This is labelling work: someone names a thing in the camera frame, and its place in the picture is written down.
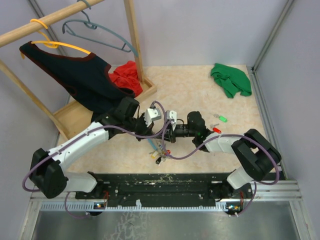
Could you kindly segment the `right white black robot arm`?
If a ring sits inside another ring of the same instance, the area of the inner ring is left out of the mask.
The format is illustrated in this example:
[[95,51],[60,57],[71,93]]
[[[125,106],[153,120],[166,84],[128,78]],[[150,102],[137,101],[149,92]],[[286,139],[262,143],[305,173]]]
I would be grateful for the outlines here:
[[197,151],[206,153],[221,152],[233,154],[241,166],[231,172],[223,185],[223,192],[229,198],[235,198],[241,187],[252,181],[264,183],[264,178],[271,170],[275,170],[276,184],[280,179],[278,164],[282,160],[279,151],[256,129],[249,129],[243,135],[217,133],[206,127],[205,120],[199,111],[187,115],[186,124],[177,124],[175,111],[165,112],[165,127],[161,141],[175,143],[177,138],[192,138],[195,149],[185,156],[169,157],[173,160],[184,160]]

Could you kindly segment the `bunch of tagged keys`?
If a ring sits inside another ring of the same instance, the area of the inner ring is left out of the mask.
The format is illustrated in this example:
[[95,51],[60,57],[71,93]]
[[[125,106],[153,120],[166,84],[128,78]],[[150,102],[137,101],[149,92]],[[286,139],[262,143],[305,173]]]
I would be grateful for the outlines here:
[[159,154],[157,152],[155,152],[154,154],[150,154],[149,152],[148,154],[155,161],[156,165],[160,165],[162,162],[165,162],[168,157],[167,151],[165,151],[165,154]]

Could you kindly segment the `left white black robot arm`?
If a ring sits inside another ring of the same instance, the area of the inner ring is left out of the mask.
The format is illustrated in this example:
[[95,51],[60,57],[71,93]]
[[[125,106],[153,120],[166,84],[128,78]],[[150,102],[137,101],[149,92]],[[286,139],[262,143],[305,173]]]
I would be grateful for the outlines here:
[[161,111],[152,105],[136,118],[139,106],[137,100],[125,97],[117,107],[99,115],[85,130],[62,145],[48,151],[38,149],[32,156],[29,179],[48,199],[63,192],[82,192],[95,199],[101,197],[102,179],[93,172],[72,173],[68,168],[85,153],[118,134],[128,133],[139,140],[151,137],[154,121],[162,117]]

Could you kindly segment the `large keyring with blue handle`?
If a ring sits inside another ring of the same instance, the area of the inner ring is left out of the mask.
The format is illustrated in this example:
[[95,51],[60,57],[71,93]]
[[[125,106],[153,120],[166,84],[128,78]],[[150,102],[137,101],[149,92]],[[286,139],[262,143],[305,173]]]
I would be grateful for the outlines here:
[[154,154],[157,152],[158,154],[165,155],[165,150],[162,145],[162,141],[160,139],[155,139],[155,138],[148,138],[147,142],[150,144],[152,147],[152,151],[149,154]]

